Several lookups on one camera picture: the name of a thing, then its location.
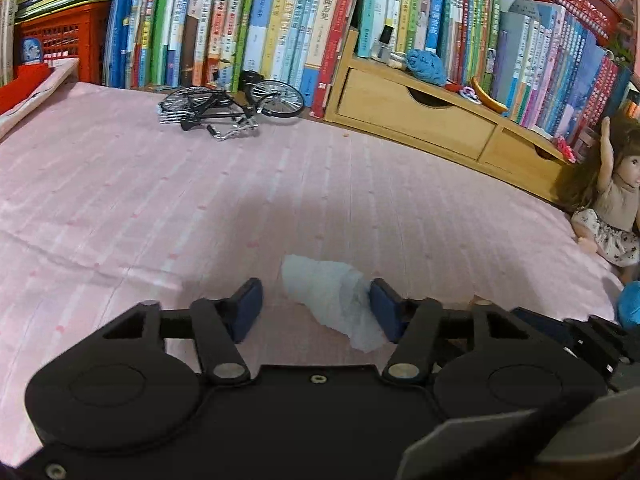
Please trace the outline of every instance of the bicycle wheel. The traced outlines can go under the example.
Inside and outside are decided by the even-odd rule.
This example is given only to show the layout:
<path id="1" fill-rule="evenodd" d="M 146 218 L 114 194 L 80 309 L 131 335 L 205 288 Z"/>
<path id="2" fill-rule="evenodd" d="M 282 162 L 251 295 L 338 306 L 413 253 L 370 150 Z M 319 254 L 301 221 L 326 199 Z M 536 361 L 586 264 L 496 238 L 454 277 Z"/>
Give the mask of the bicycle wheel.
<path id="1" fill-rule="evenodd" d="M 249 103 L 261 108 L 266 116 L 296 117 L 305 109 L 302 94 L 282 81 L 265 79 L 251 85 L 244 93 Z"/>

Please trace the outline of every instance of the bookshelf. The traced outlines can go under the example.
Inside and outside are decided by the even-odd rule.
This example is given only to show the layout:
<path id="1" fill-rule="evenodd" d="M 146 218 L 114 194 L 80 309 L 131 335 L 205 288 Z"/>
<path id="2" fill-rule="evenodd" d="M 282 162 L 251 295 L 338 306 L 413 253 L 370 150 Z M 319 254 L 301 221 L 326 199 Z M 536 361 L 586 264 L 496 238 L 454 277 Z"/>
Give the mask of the bookshelf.
<path id="1" fill-rule="evenodd" d="M 351 55 L 350 29 L 325 120 L 480 171 L 556 205 L 574 167 L 542 136 L 408 73 Z"/>

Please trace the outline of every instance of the pink bedsheet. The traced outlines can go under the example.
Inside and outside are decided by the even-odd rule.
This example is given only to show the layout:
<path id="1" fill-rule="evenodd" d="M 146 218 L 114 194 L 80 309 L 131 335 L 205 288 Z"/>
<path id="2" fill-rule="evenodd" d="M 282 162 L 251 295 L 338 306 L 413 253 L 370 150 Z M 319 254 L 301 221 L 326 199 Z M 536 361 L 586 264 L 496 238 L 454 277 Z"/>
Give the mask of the pink bedsheet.
<path id="1" fill-rule="evenodd" d="M 293 253 L 353 264 L 400 294 L 612 319 L 620 282 L 567 217 L 514 187 L 411 148 L 310 121 L 216 142 L 160 125 L 161 96 L 65 86 L 0 144 L 0 460 L 38 447 L 33 373 L 140 300 L 187 307 L 251 276 L 260 363 L 381 365 L 287 300 Z M 193 346 L 171 352 L 194 364 Z"/>

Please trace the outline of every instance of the tissue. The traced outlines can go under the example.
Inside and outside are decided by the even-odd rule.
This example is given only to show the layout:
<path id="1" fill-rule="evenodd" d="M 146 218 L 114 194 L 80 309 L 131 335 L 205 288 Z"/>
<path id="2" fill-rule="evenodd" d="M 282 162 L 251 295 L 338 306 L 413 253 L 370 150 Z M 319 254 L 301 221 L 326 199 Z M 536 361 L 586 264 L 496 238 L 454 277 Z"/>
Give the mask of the tissue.
<path id="1" fill-rule="evenodd" d="M 369 281 L 341 262 L 319 262 L 290 254 L 282 263 L 287 295 L 305 304 L 316 320 L 349 337 L 350 345 L 371 352 L 386 342 L 369 308 Z"/>

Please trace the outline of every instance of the yellow book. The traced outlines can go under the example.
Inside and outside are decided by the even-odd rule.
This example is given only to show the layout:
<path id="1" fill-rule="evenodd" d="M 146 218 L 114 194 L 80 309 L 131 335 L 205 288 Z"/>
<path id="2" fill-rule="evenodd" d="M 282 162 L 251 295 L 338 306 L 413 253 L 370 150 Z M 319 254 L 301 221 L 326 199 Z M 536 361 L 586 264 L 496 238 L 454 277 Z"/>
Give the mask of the yellow book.
<path id="1" fill-rule="evenodd" d="M 406 48 L 406 35 L 409 29 L 409 14 L 411 13 L 411 0 L 400 1 L 400 19 L 398 21 L 398 42 L 396 51 L 404 52 Z"/>
<path id="2" fill-rule="evenodd" d="M 260 64 L 260 74 L 266 78 L 271 75 L 273 53 L 276 49 L 276 41 L 278 41 L 278 32 L 280 31 L 283 8 L 284 0 L 273 0 L 273 7 L 271 7 L 271 16 L 269 18 L 269 27 L 267 29 L 267 38 L 264 42 L 264 51 L 262 53 L 262 63 Z"/>

